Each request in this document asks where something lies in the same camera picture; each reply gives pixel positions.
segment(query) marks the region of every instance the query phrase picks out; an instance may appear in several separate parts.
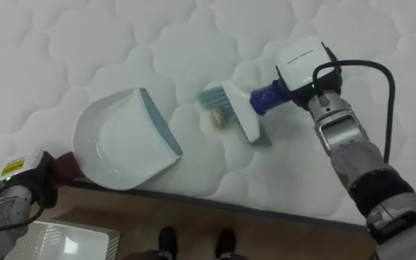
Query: white brush head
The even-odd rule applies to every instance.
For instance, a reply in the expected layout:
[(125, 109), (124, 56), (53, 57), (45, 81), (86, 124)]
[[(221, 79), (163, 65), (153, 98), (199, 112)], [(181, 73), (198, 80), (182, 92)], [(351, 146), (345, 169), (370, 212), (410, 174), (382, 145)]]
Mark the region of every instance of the white brush head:
[(259, 119), (250, 104), (250, 93), (241, 90), (232, 82), (222, 83), (222, 88), (245, 132), (249, 142), (255, 142), (259, 136)]

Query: brush handle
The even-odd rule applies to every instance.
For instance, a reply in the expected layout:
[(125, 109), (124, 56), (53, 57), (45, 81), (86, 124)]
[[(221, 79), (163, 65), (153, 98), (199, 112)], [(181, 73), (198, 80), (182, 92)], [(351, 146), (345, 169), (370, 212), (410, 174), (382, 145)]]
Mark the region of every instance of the brush handle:
[(250, 104), (258, 115), (263, 116), (269, 109), (290, 101), (290, 91), (280, 79), (274, 80), (269, 86), (254, 90), (250, 96)]

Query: yellow label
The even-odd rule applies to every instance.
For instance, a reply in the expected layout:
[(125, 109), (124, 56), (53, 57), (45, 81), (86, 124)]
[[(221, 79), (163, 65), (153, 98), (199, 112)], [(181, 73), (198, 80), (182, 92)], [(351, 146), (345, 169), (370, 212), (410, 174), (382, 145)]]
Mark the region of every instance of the yellow label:
[(23, 167), (24, 162), (25, 160), (18, 160), (18, 161), (11, 162), (10, 164), (6, 165), (6, 167), (4, 167), (3, 169), (1, 177), (6, 176), (9, 173), (12, 173), (16, 170), (21, 169)]

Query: white quilted mattress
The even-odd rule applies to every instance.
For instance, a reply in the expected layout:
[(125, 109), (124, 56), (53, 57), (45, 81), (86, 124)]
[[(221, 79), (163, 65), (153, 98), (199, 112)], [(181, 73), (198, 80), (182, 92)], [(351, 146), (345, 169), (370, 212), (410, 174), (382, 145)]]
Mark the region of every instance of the white quilted mattress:
[[(197, 103), (214, 82), (269, 84), (278, 50), (307, 35), (392, 70), (391, 164), (416, 189), (416, 0), (0, 0), (0, 165), (36, 147), (71, 151), (90, 102), (145, 87), (184, 155), (140, 189), (362, 224), (304, 110), (268, 112), (272, 146), (251, 147), (238, 127), (214, 130)], [(363, 68), (343, 68), (343, 80), (383, 149), (386, 80)]]

